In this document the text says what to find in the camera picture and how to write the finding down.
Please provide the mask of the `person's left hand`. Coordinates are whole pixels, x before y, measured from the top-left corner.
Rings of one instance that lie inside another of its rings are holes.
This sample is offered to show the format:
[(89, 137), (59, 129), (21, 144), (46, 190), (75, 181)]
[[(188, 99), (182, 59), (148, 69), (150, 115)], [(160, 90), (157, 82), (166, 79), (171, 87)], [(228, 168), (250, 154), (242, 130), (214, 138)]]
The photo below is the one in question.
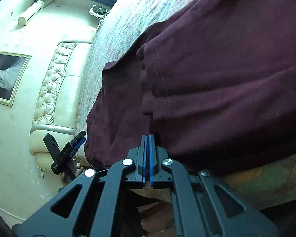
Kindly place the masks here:
[[(83, 172), (83, 166), (80, 163), (76, 163), (76, 172), (75, 177), (78, 177)], [(62, 186), (65, 187), (68, 185), (68, 180), (70, 179), (65, 172), (60, 175)]]

